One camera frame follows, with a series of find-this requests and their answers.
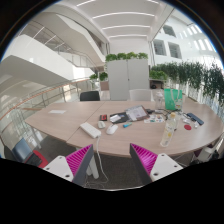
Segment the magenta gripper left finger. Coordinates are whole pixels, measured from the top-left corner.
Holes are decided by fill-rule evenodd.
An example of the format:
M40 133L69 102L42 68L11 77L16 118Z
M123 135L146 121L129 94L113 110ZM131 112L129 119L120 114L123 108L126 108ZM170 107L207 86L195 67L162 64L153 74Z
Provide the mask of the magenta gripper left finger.
M44 170L76 185L83 186L86 171L93 155L93 145L90 144L66 157L59 155L46 165Z

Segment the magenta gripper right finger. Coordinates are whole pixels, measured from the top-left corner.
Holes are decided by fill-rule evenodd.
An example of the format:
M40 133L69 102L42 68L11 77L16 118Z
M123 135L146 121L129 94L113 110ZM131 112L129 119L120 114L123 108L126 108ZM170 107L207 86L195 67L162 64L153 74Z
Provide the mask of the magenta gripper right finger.
M133 143L130 144L129 152L144 185L182 169L182 166L165 153L155 154Z

